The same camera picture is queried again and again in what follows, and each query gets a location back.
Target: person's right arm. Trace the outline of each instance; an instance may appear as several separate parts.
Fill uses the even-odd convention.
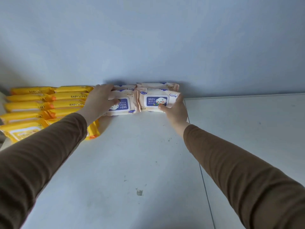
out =
[[[246,228],[305,228],[305,188],[242,148],[186,122],[179,96],[159,106]]]

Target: yellow plastic wrapper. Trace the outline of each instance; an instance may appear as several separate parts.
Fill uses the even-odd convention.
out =
[[[100,132],[98,131],[98,127],[99,127],[99,122],[98,120],[94,121],[92,124],[89,125],[87,131],[87,136],[85,138],[85,140],[92,140],[97,138],[98,136],[100,136]]]
[[[52,109],[51,103],[43,101],[11,102],[4,104],[4,108],[8,112]]]
[[[24,95],[24,94],[33,94],[33,93],[53,94],[54,88],[52,87],[11,88],[12,95]]]
[[[15,143],[44,129],[45,127],[48,127],[48,125],[44,120],[29,120],[1,125],[0,131]]]
[[[78,110],[80,110],[81,107],[75,107],[75,108],[56,108],[56,109],[51,109],[48,110],[49,115],[55,119],[55,118],[60,118],[64,117],[66,115],[69,115],[70,113],[74,113]]]
[[[85,105],[84,100],[55,100],[50,104],[50,109],[56,108],[69,108],[69,107],[83,107]]]
[[[48,120],[45,120],[45,122],[48,124],[48,125],[51,125],[51,124],[53,124],[53,123],[55,123],[55,122],[58,122],[59,120],[61,120],[62,119],[62,117],[61,118],[56,118],[56,119],[48,119]]]
[[[61,86],[59,88],[55,88],[55,93],[57,92],[86,92],[89,93],[93,90],[91,86]]]
[[[5,125],[24,120],[51,119],[51,117],[46,111],[41,111],[41,110],[11,112],[1,115],[0,118]]]
[[[57,92],[51,95],[52,101],[54,100],[70,100],[80,99],[86,100],[88,93],[86,92]]]
[[[7,96],[6,99],[11,102],[24,102],[24,101],[35,101],[35,100],[42,100],[43,102],[53,101],[52,96],[48,95],[47,93],[13,95],[13,96]]]

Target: cartoon bear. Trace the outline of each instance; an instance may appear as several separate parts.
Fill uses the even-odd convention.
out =
[[[118,107],[119,107],[119,104],[115,104],[109,110],[117,110]]]
[[[160,98],[156,99],[156,103],[157,103],[157,105],[166,104],[166,99],[163,97],[160,97]]]

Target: purple label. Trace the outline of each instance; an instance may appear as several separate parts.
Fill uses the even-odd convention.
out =
[[[120,103],[113,105],[109,111],[117,111],[117,110],[127,110],[128,107],[128,100],[127,99],[120,99]]]
[[[167,97],[161,96],[148,96],[146,98],[146,106],[158,106],[159,104],[163,104],[166,106]]]

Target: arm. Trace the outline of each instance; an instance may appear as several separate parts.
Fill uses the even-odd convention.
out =
[[[166,112],[185,145],[227,197],[246,228],[303,228],[305,189],[242,148],[186,122],[183,98]]]
[[[87,135],[87,126],[118,100],[97,85],[85,106],[0,152],[0,228],[20,228],[36,198]]]

